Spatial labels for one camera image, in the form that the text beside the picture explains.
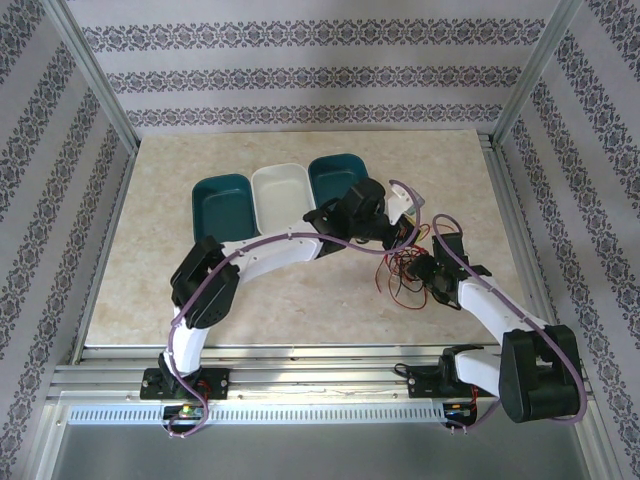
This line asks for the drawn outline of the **white plastic bin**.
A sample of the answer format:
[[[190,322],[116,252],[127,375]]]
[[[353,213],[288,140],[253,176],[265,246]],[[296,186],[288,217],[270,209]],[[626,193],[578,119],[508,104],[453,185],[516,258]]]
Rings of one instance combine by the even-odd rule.
[[[261,234],[277,233],[316,208],[307,170],[297,163],[260,168],[250,182]]]

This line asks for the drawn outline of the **teal plastic bin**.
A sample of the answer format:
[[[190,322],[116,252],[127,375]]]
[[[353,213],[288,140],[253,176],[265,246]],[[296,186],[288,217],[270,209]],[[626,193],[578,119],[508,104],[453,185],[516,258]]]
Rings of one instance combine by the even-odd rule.
[[[258,235],[249,179],[233,173],[205,178],[192,189],[194,241],[233,242]]]
[[[368,177],[364,161],[351,153],[317,158],[307,171],[317,207],[334,198],[342,198],[351,186]]]

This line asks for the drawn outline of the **aluminium front rail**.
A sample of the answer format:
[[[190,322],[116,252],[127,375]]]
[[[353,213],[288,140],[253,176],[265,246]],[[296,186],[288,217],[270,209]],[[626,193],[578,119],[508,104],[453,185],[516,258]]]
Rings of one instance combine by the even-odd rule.
[[[393,368],[437,362],[441,345],[246,345],[207,347],[206,367],[230,371],[232,401],[274,403],[390,401],[407,388]],[[143,373],[161,348],[89,347],[69,365],[58,365],[46,394],[67,404],[136,403]]]

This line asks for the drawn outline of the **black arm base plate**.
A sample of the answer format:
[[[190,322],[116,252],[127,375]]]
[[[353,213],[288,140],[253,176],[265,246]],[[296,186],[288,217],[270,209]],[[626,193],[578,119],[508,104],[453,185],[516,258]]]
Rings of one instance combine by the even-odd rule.
[[[185,381],[206,400],[225,400],[229,386],[229,369],[201,368],[186,377]],[[141,400],[195,400],[177,380],[160,368],[144,371],[140,387]]]
[[[407,370],[410,398],[471,398],[472,386],[454,378],[446,366],[416,366]]]

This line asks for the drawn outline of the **aluminium frame post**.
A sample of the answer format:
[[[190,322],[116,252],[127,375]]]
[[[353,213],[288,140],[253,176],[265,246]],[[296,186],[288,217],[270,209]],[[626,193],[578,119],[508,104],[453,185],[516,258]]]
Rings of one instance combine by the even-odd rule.
[[[502,113],[490,134],[493,145],[502,145],[510,133],[529,95],[541,78],[551,56],[569,28],[583,0],[558,0],[558,4],[544,28],[522,74],[515,84]]]
[[[88,86],[95,93],[108,119],[130,154],[136,154],[141,140],[109,83],[88,40],[75,20],[66,0],[40,0],[46,15],[66,44]]]

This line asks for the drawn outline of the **grey metal base panel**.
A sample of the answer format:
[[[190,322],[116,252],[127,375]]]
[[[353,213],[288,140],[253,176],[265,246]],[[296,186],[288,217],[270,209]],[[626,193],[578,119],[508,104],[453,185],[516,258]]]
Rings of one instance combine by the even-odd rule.
[[[65,409],[28,480],[603,480],[574,427],[497,411],[437,423],[219,424],[186,440],[156,422],[80,422]]]

